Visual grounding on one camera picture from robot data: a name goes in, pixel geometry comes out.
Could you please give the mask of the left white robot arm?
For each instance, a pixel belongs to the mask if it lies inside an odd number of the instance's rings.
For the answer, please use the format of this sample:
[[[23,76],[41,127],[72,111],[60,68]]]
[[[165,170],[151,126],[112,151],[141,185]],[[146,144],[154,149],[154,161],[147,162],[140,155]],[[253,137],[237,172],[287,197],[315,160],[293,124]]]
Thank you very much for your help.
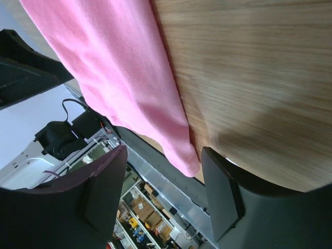
[[[36,52],[16,31],[1,31],[1,109],[72,79],[61,62]],[[74,134],[67,120],[48,123],[35,139],[43,147],[43,155],[49,154],[61,161],[87,144],[83,136]]]

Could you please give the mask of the pink t shirt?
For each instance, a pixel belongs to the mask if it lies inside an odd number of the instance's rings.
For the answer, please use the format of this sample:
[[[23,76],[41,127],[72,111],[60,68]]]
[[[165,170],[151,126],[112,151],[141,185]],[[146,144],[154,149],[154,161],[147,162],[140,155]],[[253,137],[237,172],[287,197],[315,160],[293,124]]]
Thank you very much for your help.
[[[199,172],[149,1],[22,1],[21,5],[78,81],[92,109],[112,124],[158,142],[185,176]]]

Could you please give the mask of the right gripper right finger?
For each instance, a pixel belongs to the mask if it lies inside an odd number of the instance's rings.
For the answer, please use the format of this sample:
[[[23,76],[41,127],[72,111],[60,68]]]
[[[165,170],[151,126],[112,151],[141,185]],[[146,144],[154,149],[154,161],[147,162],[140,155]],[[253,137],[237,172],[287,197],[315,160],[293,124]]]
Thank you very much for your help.
[[[331,185],[308,192],[282,187],[209,147],[201,159],[220,248],[331,248]]]

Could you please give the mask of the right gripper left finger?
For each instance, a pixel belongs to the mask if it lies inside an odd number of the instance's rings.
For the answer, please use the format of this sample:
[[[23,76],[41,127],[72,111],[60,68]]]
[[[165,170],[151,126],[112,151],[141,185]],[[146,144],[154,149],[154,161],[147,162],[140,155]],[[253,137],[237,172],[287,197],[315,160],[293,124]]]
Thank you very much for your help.
[[[127,157],[119,145],[33,189],[1,189],[1,248],[106,248]]]

